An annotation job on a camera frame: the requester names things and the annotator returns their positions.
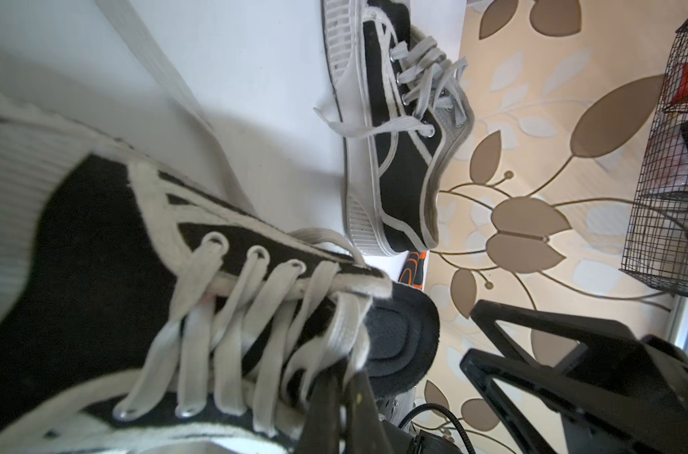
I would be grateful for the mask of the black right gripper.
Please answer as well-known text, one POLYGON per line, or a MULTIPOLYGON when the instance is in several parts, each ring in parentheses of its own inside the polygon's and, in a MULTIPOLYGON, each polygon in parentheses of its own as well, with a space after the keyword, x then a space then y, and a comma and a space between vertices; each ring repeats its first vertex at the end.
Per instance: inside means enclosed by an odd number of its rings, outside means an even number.
POLYGON ((489 404, 524 453, 555 449, 535 423, 506 395, 503 383, 530 393, 559 415, 569 453, 688 453, 688 357, 665 340, 637 340, 623 323, 536 311, 480 300, 472 319, 499 355, 470 350, 461 370, 489 404), (577 346, 559 362, 562 376, 542 367, 504 329, 501 322, 571 340, 577 346), (628 415, 638 429, 654 436, 658 448, 635 444, 588 424, 576 399, 584 387, 575 380, 631 398, 644 408, 628 415))

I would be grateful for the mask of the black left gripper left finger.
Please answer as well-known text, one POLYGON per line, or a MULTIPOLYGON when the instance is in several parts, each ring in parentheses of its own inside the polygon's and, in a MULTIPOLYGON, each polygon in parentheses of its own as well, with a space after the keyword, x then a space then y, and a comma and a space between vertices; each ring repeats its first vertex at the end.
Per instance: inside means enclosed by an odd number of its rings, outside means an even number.
POLYGON ((296 454, 337 454, 340 440, 341 385, 333 369, 315 380, 296 454))

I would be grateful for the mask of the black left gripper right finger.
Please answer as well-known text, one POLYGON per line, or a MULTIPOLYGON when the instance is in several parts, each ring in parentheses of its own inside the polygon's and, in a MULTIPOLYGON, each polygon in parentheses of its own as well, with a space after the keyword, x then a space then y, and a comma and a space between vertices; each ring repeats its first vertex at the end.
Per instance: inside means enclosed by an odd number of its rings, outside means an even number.
POLYGON ((391 443, 378 417, 367 373, 355 374, 345 388, 346 454, 393 454, 391 443))

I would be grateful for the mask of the black white canvas sneaker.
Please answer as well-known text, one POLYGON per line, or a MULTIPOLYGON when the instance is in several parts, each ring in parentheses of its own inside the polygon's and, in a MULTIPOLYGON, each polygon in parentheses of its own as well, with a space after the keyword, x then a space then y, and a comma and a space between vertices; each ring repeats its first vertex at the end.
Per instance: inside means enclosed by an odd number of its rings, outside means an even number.
POLYGON ((0 95, 0 453, 295 453, 315 380, 365 370, 391 294, 340 233, 261 221, 0 95))

